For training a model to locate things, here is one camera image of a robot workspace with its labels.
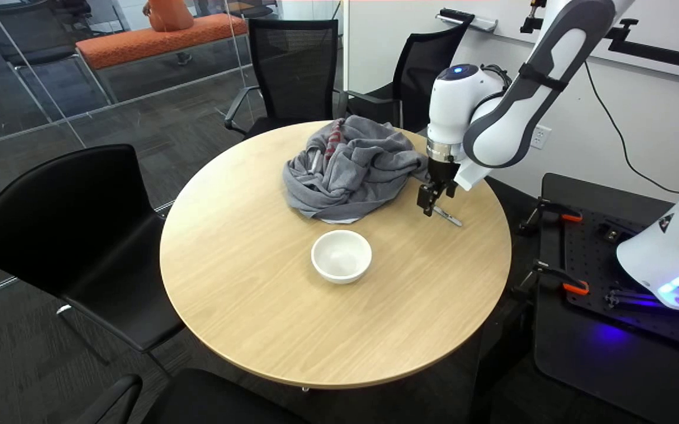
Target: chair backrest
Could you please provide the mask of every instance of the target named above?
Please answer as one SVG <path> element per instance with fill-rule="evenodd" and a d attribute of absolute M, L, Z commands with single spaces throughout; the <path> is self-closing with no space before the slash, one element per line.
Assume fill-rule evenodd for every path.
<path fill-rule="evenodd" d="M 48 0 L 55 14 L 68 18 L 70 22 L 88 19 L 92 8 L 88 0 Z"/>
<path fill-rule="evenodd" d="M 411 33 L 393 69 L 393 99 L 403 102 L 403 122 L 417 131 L 430 120 L 436 76 L 451 66 L 469 22 L 440 33 Z"/>
<path fill-rule="evenodd" d="M 51 12 L 50 3 L 0 5 L 0 54 L 11 66 L 24 66 L 26 61 L 19 53 L 30 64 L 58 61 L 75 54 L 75 38 Z"/>
<path fill-rule="evenodd" d="M 333 119 L 336 22 L 250 19 L 252 69 L 268 119 Z"/>
<path fill-rule="evenodd" d="M 0 191 L 0 272 L 61 297 L 153 218 L 131 146 L 58 157 Z"/>

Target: black cable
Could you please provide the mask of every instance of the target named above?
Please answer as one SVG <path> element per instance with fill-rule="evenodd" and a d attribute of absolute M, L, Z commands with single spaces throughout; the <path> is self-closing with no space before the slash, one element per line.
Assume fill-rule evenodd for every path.
<path fill-rule="evenodd" d="M 641 177 L 641 179 L 650 181 L 652 187 L 658 187 L 659 191 L 667 191 L 667 193 L 677 193 L 677 197 L 679 197 L 679 191 L 658 185 L 656 179 L 650 179 L 649 175 L 638 172 L 638 171 L 630 164 L 630 153 L 626 153 L 624 135 L 623 135 L 623 131 L 618 128 L 612 114 L 606 109 L 606 105 L 604 105 L 604 99 L 602 99 L 602 95 L 598 95 L 598 89 L 597 89 L 597 82 L 595 82 L 595 76 L 592 76 L 589 64 L 585 61 L 582 66 L 585 66 L 585 74 L 589 76 L 592 93 L 595 93 L 598 107 L 604 109 L 609 122 L 615 128 L 615 133 L 618 133 L 618 138 L 621 138 L 621 145 L 623 145 L 623 159 L 624 159 L 626 167 L 630 167 L 636 177 Z"/>

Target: white robot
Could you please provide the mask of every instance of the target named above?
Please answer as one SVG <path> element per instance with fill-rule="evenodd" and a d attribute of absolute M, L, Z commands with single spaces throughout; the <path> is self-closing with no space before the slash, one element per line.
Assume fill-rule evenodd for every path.
<path fill-rule="evenodd" d="M 417 206 L 431 215 L 440 193 L 472 188 L 494 167 L 517 166 L 531 135 L 582 61 L 631 0 L 546 0 L 543 33 L 514 82 L 503 71 L 458 64 L 431 89 L 430 179 Z M 621 266 L 679 311 L 679 204 L 618 246 Z"/>

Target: crumpled towel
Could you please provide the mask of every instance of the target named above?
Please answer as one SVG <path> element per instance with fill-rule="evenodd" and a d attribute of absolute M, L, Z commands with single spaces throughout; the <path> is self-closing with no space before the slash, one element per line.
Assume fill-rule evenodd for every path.
<path fill-rule="evenodd" d="M 285 199 L 312 219 L 354 223 L 392 204 L 424 157 L 397 131 L 348 115 L 319 131 L 283 167 Z"/>

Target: round wooden table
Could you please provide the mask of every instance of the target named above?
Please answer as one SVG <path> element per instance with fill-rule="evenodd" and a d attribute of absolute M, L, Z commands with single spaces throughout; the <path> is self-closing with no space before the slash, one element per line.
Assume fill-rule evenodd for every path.
<path fill-rule="evenodd" d="M 207 164 L 168 215 L 160 272 L 186 327 L 234 366 L 306 390 L 373 386 L 479 331 L 505 291 L 511 240 L 487 185 L 439 201 L 458 230 L 421 215 L 411 179 L 392 206 L 346 227 L 373 246 L 367 273 L 326 283 L 309 252 L 336 227 L 283 199 L 283 166 L 324 125 L 280 128 Z M 405 138 L 421 148 L 421 138 Z"/>

